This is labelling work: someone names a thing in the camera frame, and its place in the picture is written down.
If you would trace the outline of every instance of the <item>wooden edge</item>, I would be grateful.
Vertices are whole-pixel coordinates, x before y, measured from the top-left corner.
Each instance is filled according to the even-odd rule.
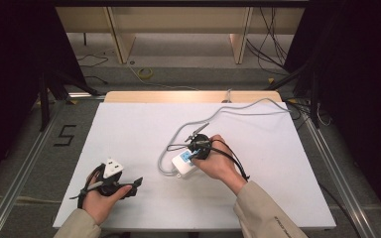
[[[270,98],[281,102],[277,91],[231,91],[231,102],[254,102],[261,98]],[[104,102],[222,102],[228,99],[227,91],[111,91]]]

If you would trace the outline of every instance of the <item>hand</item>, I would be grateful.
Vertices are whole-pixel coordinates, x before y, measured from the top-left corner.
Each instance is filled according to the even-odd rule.
[[[215,135],[210,138],[210,141],[213,148],[232,156],[230,149],[225,145],[225,141],[221,136]],[[247,183],[243,176],[237,172],[234,163],[214,150],[209,152],[205,160],[192,159],[192,162],[211,178],[223,181],[236,195],[243,185]]]
[[[98,173],[91,178],[90,184],[95,183],[97,177]],[[107,219],[116,201],[126,195],[131,188],[131,185],[123,186],[111,196],[103,196],[98,191],[91,190],[84,199],[82,209],[84,209],[95,220],[97,225],[100,225]]]

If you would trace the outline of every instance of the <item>person's left hand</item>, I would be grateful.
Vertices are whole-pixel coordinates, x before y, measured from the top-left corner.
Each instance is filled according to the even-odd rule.
[[[96,177],[98,177],[98,173],[91,178],[90,184],[95,183]],[[131,185],[123,186],[111,196],[103,196],[97,190],[91,190],[84,199],[82,209],[95,220],[97,225],[100,225],[107,219],[116,201],[126,195],[131,188]]]

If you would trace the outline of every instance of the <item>white table surface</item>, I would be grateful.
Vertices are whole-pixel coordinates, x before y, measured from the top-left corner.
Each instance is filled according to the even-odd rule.
[[[233,103],[230,106],[247,105]],[[183,124],[209,117],[220,103],[101,103],[63,198],[54,227],[76,209],[86,177],[112,158],[124,166],[120,182],[143,177],[135,197],[116,203],[103,228],[128,231],[238,230],[235,195],[220,181],[196,171],[186,178],[166,177],[160,154]],[[259,103],[239,113],[279,112]],[[200,125],[187,126],[183,143]],[[220,134],[240,159],[246,174],[260,184],[301,228],[333,228],[335,223],[318,186],[289,113],[238,116],[220,113],[201,133]],[[163,167],[181,151],[167,152]]]

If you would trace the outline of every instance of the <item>sleeve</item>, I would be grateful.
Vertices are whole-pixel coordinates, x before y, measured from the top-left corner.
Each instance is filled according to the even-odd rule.
[[[59,229],[55,238],[96,238],[101,229],[94,219],[82,209],[74,210]]]
[[[268,193],[253,181],[237,194],[234,212],[245,238],[307,237]]]

